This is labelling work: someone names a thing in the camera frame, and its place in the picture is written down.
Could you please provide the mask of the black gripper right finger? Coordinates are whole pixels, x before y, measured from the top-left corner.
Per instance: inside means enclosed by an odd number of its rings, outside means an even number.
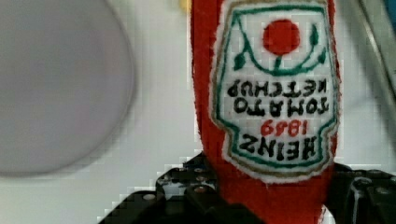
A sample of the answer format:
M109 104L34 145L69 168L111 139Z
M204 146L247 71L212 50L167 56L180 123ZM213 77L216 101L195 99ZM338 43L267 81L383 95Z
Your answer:
M395 175L336 163L324 205L335 224L396 224Z

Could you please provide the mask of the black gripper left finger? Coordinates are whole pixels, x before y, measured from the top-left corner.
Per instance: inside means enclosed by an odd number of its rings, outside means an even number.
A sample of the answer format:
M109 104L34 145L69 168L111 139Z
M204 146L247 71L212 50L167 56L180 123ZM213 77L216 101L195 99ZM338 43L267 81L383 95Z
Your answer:
M265 224L219 195L218 179L200 153L161 175L154 190L127 196L99 224Z

